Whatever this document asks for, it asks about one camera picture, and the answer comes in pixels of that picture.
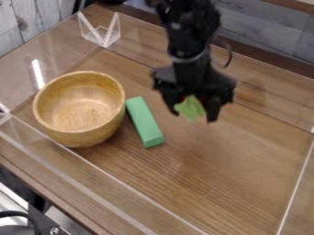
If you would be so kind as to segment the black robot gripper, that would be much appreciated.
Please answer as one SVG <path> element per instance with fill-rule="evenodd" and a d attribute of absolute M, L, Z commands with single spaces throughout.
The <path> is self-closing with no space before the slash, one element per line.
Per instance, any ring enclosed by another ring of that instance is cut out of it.
<path fill-rule="evenodd" d="M 206 101 L 208 122 L 218 120 L 222 104 L 232 103 L 234 99 L 237 82 L 229 76 L 213 67 L 206 68 L 205 72 L 189 70 L 177 73 L 169 66 L 152 71 L 152 77 L 154 88 L 161 92 L 166 106 L 176 116 L 180 116 L 180 113 L 174 106 L 189 95 L 196 95 Z"/>

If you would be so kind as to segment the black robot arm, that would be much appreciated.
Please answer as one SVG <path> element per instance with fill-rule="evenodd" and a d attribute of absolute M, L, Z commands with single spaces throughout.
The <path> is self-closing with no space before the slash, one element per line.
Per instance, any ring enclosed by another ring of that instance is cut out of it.
<path fill-rule="evenodd" d="M 146 0 L 166 29 L 173 64 L 152 72 L 154 88 L 177 116 L 186 114 L 192 100 L 208 122 L 234 100 L 237 82 L 213 65 L 210 42 L 221 27 L 221 13 L 213 0 Z"/>

